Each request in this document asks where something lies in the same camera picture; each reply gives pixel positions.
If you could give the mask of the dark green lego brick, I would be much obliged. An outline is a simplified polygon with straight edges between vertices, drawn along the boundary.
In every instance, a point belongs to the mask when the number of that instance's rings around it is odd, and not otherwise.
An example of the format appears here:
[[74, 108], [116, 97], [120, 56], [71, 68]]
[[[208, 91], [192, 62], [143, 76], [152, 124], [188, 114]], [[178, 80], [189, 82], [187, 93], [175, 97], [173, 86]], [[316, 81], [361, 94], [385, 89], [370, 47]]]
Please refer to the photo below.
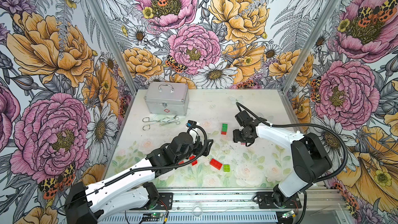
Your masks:
[[227, 133], [227, 131], [228, 131], [228, 124], [223, 123], [223, 124], [222, 124], [222, 129], [221, 129], [221, 131]]

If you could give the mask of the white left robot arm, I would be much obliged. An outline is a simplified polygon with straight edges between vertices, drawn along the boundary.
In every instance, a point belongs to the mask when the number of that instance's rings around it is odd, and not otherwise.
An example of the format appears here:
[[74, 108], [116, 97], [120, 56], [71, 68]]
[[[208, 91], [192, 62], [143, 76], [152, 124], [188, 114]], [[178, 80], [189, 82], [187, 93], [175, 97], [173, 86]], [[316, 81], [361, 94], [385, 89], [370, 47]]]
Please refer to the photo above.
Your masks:
[[97, 183], [71, 186], [62, 206], [68, 224], [97, 224], [128, 209], [151, 209], [160, 195], [152, 180], [208, 156], [213, 140], [195, 121], [170, 143], [154, 149], [130, 168]]

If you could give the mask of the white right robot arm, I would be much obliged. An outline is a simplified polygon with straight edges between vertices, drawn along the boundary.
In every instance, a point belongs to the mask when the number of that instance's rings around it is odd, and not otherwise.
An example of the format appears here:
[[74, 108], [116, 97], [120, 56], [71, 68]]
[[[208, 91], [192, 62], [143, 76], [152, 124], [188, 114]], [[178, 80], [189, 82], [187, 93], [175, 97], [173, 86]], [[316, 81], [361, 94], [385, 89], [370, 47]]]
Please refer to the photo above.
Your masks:
[[233, 131], [233, 142], [248, 147], [260, 138], [291, 151], [293, 172], [273, 189], [272, 198], [276, 207], [285, 207], [293, 197], [311, 187], [332, 168], [332, 161], [317, 135], [289, 131], [276, 124], [252, 118], [247, 111], [239, 112], [235, 119], [241, 128]]

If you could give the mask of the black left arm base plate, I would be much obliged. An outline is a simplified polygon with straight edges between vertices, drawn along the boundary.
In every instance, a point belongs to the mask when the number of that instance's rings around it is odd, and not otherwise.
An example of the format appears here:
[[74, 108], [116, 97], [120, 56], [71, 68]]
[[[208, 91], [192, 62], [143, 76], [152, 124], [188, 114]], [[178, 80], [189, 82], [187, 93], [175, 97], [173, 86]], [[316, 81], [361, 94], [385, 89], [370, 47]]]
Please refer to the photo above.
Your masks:
[[171, 192], [161, 192], [151, 196], [145, 205], [147, 210], [171, 210], [173, 206], [174, 194]]

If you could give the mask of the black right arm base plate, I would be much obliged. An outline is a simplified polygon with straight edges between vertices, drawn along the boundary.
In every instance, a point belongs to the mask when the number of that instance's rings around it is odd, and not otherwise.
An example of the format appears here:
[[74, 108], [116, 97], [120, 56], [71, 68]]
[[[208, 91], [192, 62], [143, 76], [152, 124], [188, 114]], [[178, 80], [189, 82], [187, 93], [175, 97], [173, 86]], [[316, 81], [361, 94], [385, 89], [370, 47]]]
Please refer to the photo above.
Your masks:
[[255, 194], [252, 200], [258, 204], [259, 209], [302, 208], [298, 194], [285, 197], [283, 194], [277, 192], [260, 191]]

